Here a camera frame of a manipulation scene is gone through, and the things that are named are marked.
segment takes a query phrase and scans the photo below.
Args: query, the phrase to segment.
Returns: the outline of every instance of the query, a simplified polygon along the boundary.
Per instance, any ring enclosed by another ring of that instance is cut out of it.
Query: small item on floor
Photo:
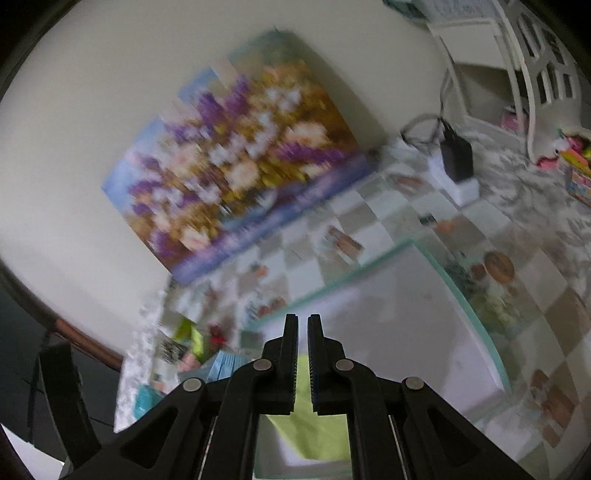
[[[163,395],[154,389],[152,385],[140,385],[138,394],[135,396],[134,417],[139,420],[152,410],[162,398]]]
[[[254,262],[253,264],[251,264],[250,269],[257,278],[266,277],[269,273],[269,267],[267,267],[266,265],[262,265],[259,262]]]
[[[531,408],[539,408],[543,416],[538,421],[542,437],[555,448],[573,416],[574,404],[541,370],[536,370],[530,382]]]
[[[525,108],[523,109],[523,123],[525,133],[527,133],[530,126],[530,115]],[[501,127],[508,132],[519,132],[519,122],[517,121],[517,110],[515,109],[515,105],[503,108]]]
[[[193,344],[191,349],[193,355],[195,355],[196,358],[203,358],[206,350],[205,338],[203,337],[203,334],[195,327],[191,329],[191,342]]]
[[[554,170],[558,167],[558,157],[540,157],[535,165],[542,170]]]
[[[472,273],[474,280],[480,281],[486,277],[486,268],[481,263],[474,264],[470,267],[470,273]]]
[[[442,220],[441,222],[437,222],[435,226],[435,231],[440,235],[445,235],[447,233],[453,232],[455,225],[453,220]]]
[[[392,175],[389,179],[408,190],[411,194],[417,193],[424,184],[419,177],[409,177],[407,175]]]
[[[349,235],[343,235],[336,241],[336,246],[351,260],[357,260],[357,257],[363,250],[363,245],[353,240]]]
[[[209,325],[207,329],[209,330],[210,335],[209,342],[212,344],[213,348],[220,349],[226,344],[226,337],[219,325]]]
[[[324,237],[325,249],[337,253],[348,264],[354,264],[363,250],[363,245],[349,235],[345,235],[337,227],[330,225]]]
[[[508,283],[515,278],[513,262],[501,252],[487,252],[484,265],[489,275],[498,283]]]
[[[431,225],[432,223],[437,223],[437,220],[435,220],[435,217],[433,215],[431,215],[430,213],[428,213],[425,216],[419,217],[418,221],[421,222],[421,225],[423,225],[423,226]]]
[[[201,364],[193,352],[185,353],[183,359],[178,363],[177,370],[179,372],[186,372],[193,368],[199,368]]]

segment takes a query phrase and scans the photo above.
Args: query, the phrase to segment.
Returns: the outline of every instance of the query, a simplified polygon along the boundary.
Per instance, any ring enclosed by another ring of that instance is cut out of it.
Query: teal object
[[[179,373],[178,379],[181,382],[188,378],[200,378],[206,383],[216,382],[231,377],[236,370],[247,363],[248,360],[242,355],[219,351],[200,368],[193,368],[188,372]]]
[[[152,385],[142,385],[135,397],[134,417],[139,420],[162,400],[163,396]]]
[[[242,365],[246,365],[246,363],[246,358],[243,356],[220,351],[215,356],[212,369],[207,376],[207,382],[215,382],[231,377],[236,370]]]

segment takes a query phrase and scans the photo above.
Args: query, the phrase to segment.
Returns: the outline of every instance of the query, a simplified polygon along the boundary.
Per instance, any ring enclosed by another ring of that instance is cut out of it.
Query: red object
[[[219,325],[210,325],[209,335],[211,336],[209,341],[214,346],[223,346],[227,342]]]
[[[552,170],[558,166],[558,157],[540,157],[536,165],[542,170]]]

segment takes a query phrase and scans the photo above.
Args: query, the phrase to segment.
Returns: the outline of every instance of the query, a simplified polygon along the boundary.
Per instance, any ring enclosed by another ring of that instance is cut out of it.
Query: purple flowers
[[[157,158],[149,157],[149,156],[142,156],[141,158],[141,165],[146,168],[147,170],[152,171],[160,171],[160,162]]]
[[[197,104],[197,110],[201,114],[201,119],[206,125],[216,125],[225,116],[223,107],[217,102],[211,92],[201,95]]]
[[[132,185],[128,188],[128,192],[131,196],[135,197],[141,195],[142,193],[152,193],[152,191],[157,188],[161,187],[162,182],[157,180],[140,180],[135,185]]]
[[[199,201],[201,201],[201,198],[199,198],[199,195],[197,195],[195,192],[185,193],[183,194],[183,199],[181,200],[179,207],[185,208],[189,203]]]
[[[341,161],[345,158],[344,153],[338,148],[320,148],[308,147],[298,143],[284,143],[277,150],[277,156],[283,160],[289,161],[309,161],[315,164],[330,164]]]
[[[136,203],[133,206],[133,211],[137,216],[146,215],[147,213],[152,213],[152,209],[146,205],[145,203]]]
[[[171,135],[174,138],[174,141],[178,144],[191,142],[201,137],[199,129],[190,124],[164,124],[164,130]]]
[[[150,235],[150,241],[148,243],[160,258],[170,258],[175,254],[174,250],[171,248],[173,244],[172,239],[166,232],[155,230]]]
[[[241,75],[234,90],[226,97],[226,110],[231,117],[236,118],[248,113],[250,106],[246,95],[249,91],[248,79]]]

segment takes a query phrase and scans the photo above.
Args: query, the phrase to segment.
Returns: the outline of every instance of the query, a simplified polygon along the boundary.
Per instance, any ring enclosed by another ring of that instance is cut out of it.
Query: white wall
[[[0,425],[0,429],[4,429],[12,447],[35,480],[57,480],[60,477],[64,462],[37,450],[30,443],[14,435],[4,425]]]
[[[184,82],[273,26],[318,54],[311,66],[363,145],[437,111],[434,41],[381,0],[83,0],[17,74],[0,105],[0,255],[95,339],[124,351],[167,275],[104,178]]]

